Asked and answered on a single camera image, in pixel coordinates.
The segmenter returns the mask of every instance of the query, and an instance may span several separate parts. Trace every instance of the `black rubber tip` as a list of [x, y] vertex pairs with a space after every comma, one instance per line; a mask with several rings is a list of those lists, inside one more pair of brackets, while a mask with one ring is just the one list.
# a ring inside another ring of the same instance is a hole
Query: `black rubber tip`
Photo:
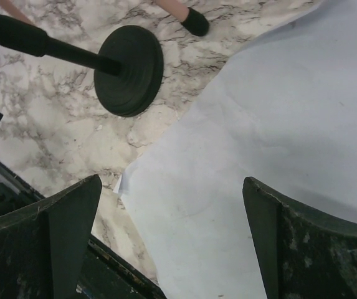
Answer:
[[100, 55], [122, 63], [119, 76], [94, 73], [101, 104], [115, 115], [130, 117], [146, 110], [163, 78], [163, 53], [157, 38], [139, 26], [123, 26], [108, 36]]
[[182, 25], [194, 36], [205, 36], [210, 28], [209, 21], [193, 8], [189, 8], [188, 17]]

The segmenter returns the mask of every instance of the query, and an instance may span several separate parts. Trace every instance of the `marble pattern surface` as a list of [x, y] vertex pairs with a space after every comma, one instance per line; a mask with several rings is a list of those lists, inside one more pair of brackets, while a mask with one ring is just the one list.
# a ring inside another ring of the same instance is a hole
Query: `marble pattern surface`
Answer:
[[156, 282], [152, 259], [112, 192], [117, 179], [182, 117], [232, 54], [317, 1], [189, 0], [211, 22], [211, 32], [197, 38], [149, 1], [15, 0], [50, 36], [93, 52], [116, 28], [143, 26], [160, 40], [165, 70], [152, 106], [121, 118], [97, 101], [92, 70], [0, 47], [0, 161], [45, 196], [99, 174], [93, 235]]

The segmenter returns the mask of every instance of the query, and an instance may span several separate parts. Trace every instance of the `black rubber base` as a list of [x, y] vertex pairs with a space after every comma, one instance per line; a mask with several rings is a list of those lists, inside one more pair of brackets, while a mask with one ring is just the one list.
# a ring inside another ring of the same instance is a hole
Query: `black rubber base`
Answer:
[[155, 99], [163, 78], [163, 53], [157, 38], [139, 26], [123, 26], [108, 36], [100, 55], [123, 64], [119, 76], [95, 71], [95, 92], [112, 114], [129, 117]]

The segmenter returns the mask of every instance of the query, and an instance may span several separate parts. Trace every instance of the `white surface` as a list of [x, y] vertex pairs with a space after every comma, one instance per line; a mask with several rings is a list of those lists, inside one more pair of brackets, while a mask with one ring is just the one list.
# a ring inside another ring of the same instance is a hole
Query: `white surface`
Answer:
[[168, 298], [265, 298], [246, 176], [357, 222], [357, 0], [330, 0], [233, 56], [124, 172]]

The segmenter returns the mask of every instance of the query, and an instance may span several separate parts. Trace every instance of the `black metal rod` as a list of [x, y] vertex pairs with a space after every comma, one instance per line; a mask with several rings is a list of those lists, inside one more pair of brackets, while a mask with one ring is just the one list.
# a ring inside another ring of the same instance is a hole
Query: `black metal rod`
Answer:
[[53, 39], [36, 26], [2, 15], [0, 45], [37, 57], [49, 55], [114, 76], [121, 72], [121, 63], [116, 60]]
[[45, 48], [45, 54], [110, 75], [117, 76], [121, 72], [121, 63], [116, 60], [89, 52], [51, 37]]

